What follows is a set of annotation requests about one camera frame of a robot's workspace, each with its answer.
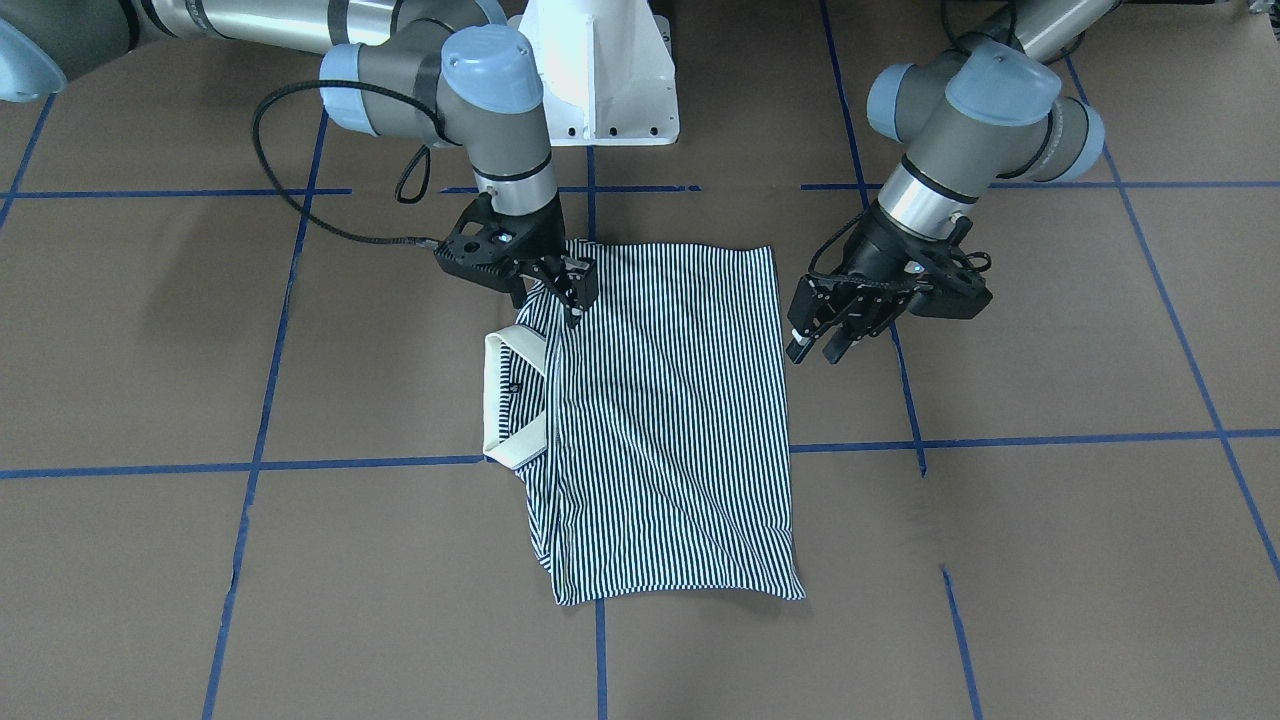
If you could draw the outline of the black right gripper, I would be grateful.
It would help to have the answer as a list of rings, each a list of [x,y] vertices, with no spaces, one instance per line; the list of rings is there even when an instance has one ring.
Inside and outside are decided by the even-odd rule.
[[[579,327],[600,295],[598,265],[590,258],[564,256],[564,217],[561,196],[536,211],[502,214],[495,197],[480,193],[470,204],[470,220],[480,225],[471,240],[470,279],[495,291],[515,291],[520,277],[538,281],[564,309],[564,324]]]

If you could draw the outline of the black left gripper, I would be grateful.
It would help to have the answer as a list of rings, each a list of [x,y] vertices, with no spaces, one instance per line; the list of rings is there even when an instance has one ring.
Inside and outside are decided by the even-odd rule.
[[[792,337],[785,354],[801,363],[820,340],[837,364],[865,337],[877,337],[902,313],[923,278],[902,243],[904,229],[877,202],[846,222],[812,256],[787,310]]]

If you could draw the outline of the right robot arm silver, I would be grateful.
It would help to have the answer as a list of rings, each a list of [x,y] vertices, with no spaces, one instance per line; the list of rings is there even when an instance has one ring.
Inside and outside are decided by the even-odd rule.
[[[338,126],[410,138],[411,169],[435,149],[463,149],[477,197],[443,240],[346,240],[433,251],[445,273],[526,304],[538,282],[576,325],[599,293],[593,260],[567,249],[564,217],[527,38],[497,1],[5,1],[3,100],[33,102],[160,38],[229,38],[320,56],[317,78],[271,91],[256,108],[251,141],[269,184],[302,217],[268,160],[266,113],[319,91]]]

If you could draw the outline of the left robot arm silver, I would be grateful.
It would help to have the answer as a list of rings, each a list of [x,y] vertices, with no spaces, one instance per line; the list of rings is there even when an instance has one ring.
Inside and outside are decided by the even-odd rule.
[[[1100,159],[1105,123],[1050,68],[1112,1],[1010,1],[933,61],[882,70],[870,127],[905,149],[867,209],[836,232],[836,266],[810,265],[788,309],[788,359],[824,340],[837,363],[901,314],[968,320],[992,293],[989,256],[965,252],[972,211],[997,181],[1074,181]]]

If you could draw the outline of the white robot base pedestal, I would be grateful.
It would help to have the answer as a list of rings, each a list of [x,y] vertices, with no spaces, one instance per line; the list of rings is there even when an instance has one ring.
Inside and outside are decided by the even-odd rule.
[[[552,146],[678,141],[672,1],[529,1],[508,24],[532,46]]]

